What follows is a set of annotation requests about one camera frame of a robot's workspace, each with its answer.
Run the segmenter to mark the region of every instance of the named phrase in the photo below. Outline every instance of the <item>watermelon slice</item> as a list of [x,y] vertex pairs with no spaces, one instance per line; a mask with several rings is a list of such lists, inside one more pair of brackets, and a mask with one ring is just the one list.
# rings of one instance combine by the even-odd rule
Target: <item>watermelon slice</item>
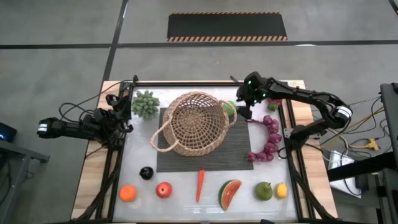
[[236,191],[238,191],[242,182],[240,180],[229,180],[221,187],[218,192],[218,201],[220,202],[221,208],[226,211],[229,204],[232,201]]

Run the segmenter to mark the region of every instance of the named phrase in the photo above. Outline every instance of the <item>basket handle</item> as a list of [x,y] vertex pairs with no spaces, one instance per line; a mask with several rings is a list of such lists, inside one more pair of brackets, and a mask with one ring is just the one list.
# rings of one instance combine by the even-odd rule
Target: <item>basket handle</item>
[[231,103],[229,103],[229,102],[227,102],[225,100],[220,100],[220,103],[226,103],[227,105],[229,105],[234,110],[234,120],[228,125],[228,128],[230,128],[236,123],[236,120],[238,118],[238,114],[236,112],[235,107]]
[[168,121],[166,121],[166,123],[164,123],[163,124],[163,126],[161,127],[161,128],[159,128],[159,130],[157,130],[156,132],[155,132],[155,134],[151,137],[151,139],[150,139],[150,144],[151,144],[151,146],[156,150],[156,151],[158,151],[158,152],[169,152],[170,150],[172,150],[180,141],[178,140],[178,139],[176,139],[176,141],[174,142],[174,144],[172,145],[172,146],[170,146],[170,147],[168,147],[167,149],[159,149],[157,146],[155,146],[155,144],[154,144],[154,141],[155,141],[155,138],[156,138],[156,136],[161,132],[161,131],[163,131],[163,129],[167,126],[167,125],[169,125],[170,124],[170,122],[172,121],[172,116],[171,115],[169,115],[169,120]]

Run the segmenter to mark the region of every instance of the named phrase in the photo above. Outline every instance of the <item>orange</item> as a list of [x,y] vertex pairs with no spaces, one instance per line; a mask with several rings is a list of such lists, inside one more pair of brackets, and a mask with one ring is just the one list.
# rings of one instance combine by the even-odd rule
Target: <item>orange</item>
[[132,185],[125,185],[120,189],[119,197],[123,202],[132,202],[136,199],[137,190]]

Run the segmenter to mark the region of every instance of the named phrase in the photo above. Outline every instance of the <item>green pear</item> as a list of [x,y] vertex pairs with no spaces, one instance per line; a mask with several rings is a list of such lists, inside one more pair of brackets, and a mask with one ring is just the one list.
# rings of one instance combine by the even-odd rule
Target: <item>green pear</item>
[[271,183],[260,182],[256,186],[256,195],[260,200],[269,200],[272,197]]

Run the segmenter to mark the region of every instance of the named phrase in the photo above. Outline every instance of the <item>wicker basket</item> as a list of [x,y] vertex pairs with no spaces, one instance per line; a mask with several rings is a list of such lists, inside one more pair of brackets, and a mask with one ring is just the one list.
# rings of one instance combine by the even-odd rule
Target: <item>wicker basket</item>
[[[236,122],[236,110],[233,121],[229,123],[223,103],[230,105],[199,91],[178,97],[164,112],[163,126],[152,136],[150,144],[158,152],[173,149],[184,156],[208,154],[223,142],[228,128]],[[170,145],[167,149],[159,149],[154,144],[161,131]]]

